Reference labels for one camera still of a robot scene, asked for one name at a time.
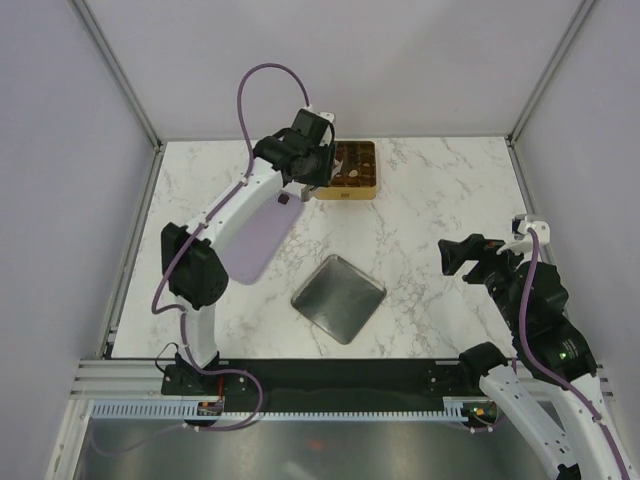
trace robotic arm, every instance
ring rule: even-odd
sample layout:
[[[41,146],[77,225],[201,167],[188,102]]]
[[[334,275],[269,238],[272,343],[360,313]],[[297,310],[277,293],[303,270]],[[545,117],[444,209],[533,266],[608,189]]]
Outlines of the robotic arm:
[[[207,221],[208,212],[237,188],[237,183],[186,225],[169,223],[163,229],[162,270],[165,273],[187,239],[199,225],[204,225],[169,277],[169,290],[186,309],[191,352],[204,369],[214,367],[218,357],[215,303],[229,283],[219,255],[255,211],[288,183],[297,182],[314,188],[329,185],[340,169],[334,162],[333,120],[331,113],[316,114],[310,109],[301,109],[290,128],[263,138],[255,145],[252,173],[248,178],[240,179],[244,186],[222,205],[215,218]],[[184,368],[188,368],[184,346],[179,353]]]
[[[563,314],[568,293],[555,266],[537,265],[528,308],[524,316],[520,312],[531,267],[530,262],[520,264],[522,254],[532,250],[534,234],[535,241],[549,242],[549,225],[539,217],[520,215],[513,221],[512,232],[514,241],[508,244],[479,234],[459,243],[441,240],[442,271],[454,275],[467,260],[477,261],[464,281],[485,285],[511,330],[518,358],[534,378],[545,383],[565,431],[521,387],[493,344],[477,345],[460,355],[467,382],[507,414],[549,478],[640,478],[613,427],[591,350]]]

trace white marble tabletop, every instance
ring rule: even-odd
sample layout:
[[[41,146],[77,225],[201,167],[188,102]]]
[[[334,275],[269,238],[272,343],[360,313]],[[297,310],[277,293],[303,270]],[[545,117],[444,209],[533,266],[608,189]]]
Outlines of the white marble tabletop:
[[[216,339],[227,358],[456,357],[511,336],[482,286],[441,273],[437,242],[471,233],[507,238],[525,211],[502,138],[372,139],[380,164],[373,201],[309,201],[254,285],[231,281],[216,304]],[[177,341],[178,316],[153,316],[160,231],[206,207],[245,169],[241,141],[167,146],[113,349],[149,358]],[[330,254],[385,285],[387,296],[349,345],[298,314],[293,293]],[[172,303],[165,292],[161,304]]]

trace gray wall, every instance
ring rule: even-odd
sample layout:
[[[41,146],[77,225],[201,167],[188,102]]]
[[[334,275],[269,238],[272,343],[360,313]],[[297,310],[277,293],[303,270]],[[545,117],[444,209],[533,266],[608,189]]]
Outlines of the gray wall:
[[[571,295],[640,459],[640,2],[599,2],[518,143]]]
[[[242,75],[281,62],[349,136],[506,134],[580,0],[89,0],[159,134],[239,138]],[[301,106],[261,72],[247,122]]]
[[[64,0],[0,2],[0,478],[42,478],[151,148]]]

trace lavender plastic plate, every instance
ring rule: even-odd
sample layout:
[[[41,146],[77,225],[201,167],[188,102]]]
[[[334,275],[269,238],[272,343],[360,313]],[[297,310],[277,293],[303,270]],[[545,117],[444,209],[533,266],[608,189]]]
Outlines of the lavender plastic plate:
[[[280,203],[280,195],[289,201]],[[256,210],[220,255],[229,276],[244,285],[256,283],[303,209],[300,197],[281,192]]]

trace metal floor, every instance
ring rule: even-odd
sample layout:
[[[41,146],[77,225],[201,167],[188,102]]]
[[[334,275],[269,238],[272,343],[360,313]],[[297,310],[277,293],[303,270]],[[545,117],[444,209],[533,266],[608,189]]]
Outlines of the metal floor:
[[[116,450],[167,421],[92,420],[96,443]],[[260,422],[236,432],[179,430],[119,458],[91,449],[86,480],[543,480],[511,423],[470,435],[457,425],[391,422]]]

